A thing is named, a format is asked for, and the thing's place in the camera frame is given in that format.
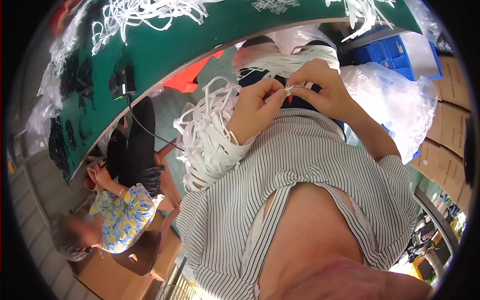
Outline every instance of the black cable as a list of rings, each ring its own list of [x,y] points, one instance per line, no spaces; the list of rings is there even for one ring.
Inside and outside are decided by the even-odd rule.
[[[117,61],[115,62],[115,66],[113,67],[113,73],[115,74],[115,70],[117,69],[117,63],[118,61],[120,60],[121,58],[121,55],[123,54],[123,50],[125,49],[125,45],[127,44],[127,41],[128,41],[128,38],[130,37],[130,27],[128,28],[128,35],[127,35],[127,38],[125,39],[125,42],[123,43],[123,47],[121,49],[121,52],[120,52],[120,55],[119,57],[117,58]],[[145,128],[139,121],[138,119],[135,117],[134,113],[133,113],[133,109],[132,109],[132,102],[130,101],[130,95],[127,95],[127,103],[128,103],[128,107],[130,108],[130,111],[132,112],[132,117],[135,119],[135,121],[137,121],[138,125],[140,125],[140,127],[142,127],[146,132],[148,132],[149,134],[153,135],[154,137],[164,141],[165,143],[171,145],[171,146],[174,146],[175,148],[179,149],[180,151],[182,152],[185,152],[185,150],[183,150],[182,148],[180,147],[177,147],[175,146],[174,144],[170,143],[169,141],[159,137],[158,135],[154,134],[154,133],[151,133],[148,131],[147,128]]]
[[[125,39],[125,42],[123,43],[123,47],[121,48],[121,52],[119,57],[117,58],[117,61],[115,62],[115,66],[113,67],[113,73],[115,74],[115,71],[117,70],[117,63],[119,62],[121,55],[123,54],[123,50],[125,50],[125,45],[127,44],[128,38],[130,37],[130,26],[128,27],[128,35],[127,38]]]
[[[182,148],[170,143],[169,141],[165,140],[165,139],[162,139],[161,137],[159,137],[158,135],[154,134],[154,133],[151,133],[148,131],[147,128],[145,128],[139,121],[138,119],[135,117],[134,113],[133,113],[133,109],[132,109],[132,102],[130,101],[130,95],[127,95],[127,103],[128,103],[128,107],[130,108],[130,111],[132,112],[132,117],[135,119],[135,121],[137,121],[138,125],[140,125],[140,127],[142,127],[146,132],[148,132],[149,134],[153,135],[154,137],[164,141],[165,143],[167,144],[170,144],[172,146],[174,146],[175,148],[179,149],[180,151],[182,152],[185,152],[185,150],[183,150]]]

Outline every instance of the white striped blouse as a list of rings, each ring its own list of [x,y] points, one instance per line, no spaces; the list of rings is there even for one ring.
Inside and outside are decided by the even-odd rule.
[[[290,189],[297,182],[324,187],[345,217],[366,262],[388,270],[405,249],[416,206],[408,169],[397,156],[376,163],[364,150],[344,143],[337,124],[302,108],[284,108],[258,135],[240,165],[204,192],[188,193],[177,226],[197,284],[219,299],[254,299],[255,285]],[[377,240],[331,187],[361,208]],[[242,254],[259,208],[276,191],[262,232]]]

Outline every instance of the green workbench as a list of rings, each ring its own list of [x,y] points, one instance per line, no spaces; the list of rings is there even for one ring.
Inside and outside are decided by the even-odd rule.
[[[252,7],[252,1],[226,0],[205,4],[209,17],[204,18],[202,25],[188,16],[181,16],[175,18],[166,31],[157,31],[145,24],[131,26],[128,45],[117,69],[125,65],[134,66],[136,93],[132,98],[136,101],[133,104],[142,99],[151,87],[164,82],[175,72],[236,42],[306,23],[347,21],[341,2],[332,2],[328,8],[323,0],[299,0],[299,3],[300,6],[288,6],[285,13],[274,14],[270,11],[258,12]],[[397,0],[395,8],[384,2],[376,2],[376,5],[396,27],[420,32],[403,0]],[[161,26],[167,20],[149,21]],[[78,107],[78,95],[75,92],[63,102],[61,122],[63,126],[66,120],[72,122],[77,146],[75,150],[69,150],[70,179],[103,133],[128,111],[126,100],[113,100],[108,90],[108,79],[113,73],[122,47],[123,42],[117,32],[108,44],[92,57],[95,111],[91,110],[91,102],[85,100],[84,115],[82,108]],[[89,39],[86,48],[79,51],[79,64],[91,56],[91,48],[92,41]],[[83,133],[91,132],[83,142],[79,129]]]

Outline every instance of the blue plastic bin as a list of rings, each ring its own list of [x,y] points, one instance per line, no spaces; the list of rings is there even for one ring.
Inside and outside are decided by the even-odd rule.
[[[442,79],[444,75],[442,73],[442,68],[440,67],[437,52],[435,51],[435,46],[432,42],[429,43],[430,47],[432,48],[435,61],[437,62],[438,70],[440,71],[439,76],[431,76],[429,79]],[[363,64],[369,61],[374,61],[382,66],[394,70],[411,81],[415,81],[410,60],[408,59],[408,55],[404,49],[405,46],[403,45],[400,36],[392,36],[356,48],[352,51],[352,56],[355,64]]]

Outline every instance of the floral dress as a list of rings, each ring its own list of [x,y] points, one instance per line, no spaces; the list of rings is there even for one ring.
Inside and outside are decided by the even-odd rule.
[[[133,185],[121,200],[109,191],[98,193],[89,214],[102,214],[102,249],[121,253],[132,246],[152,222],[163,195],[151,198],[141,183]]]

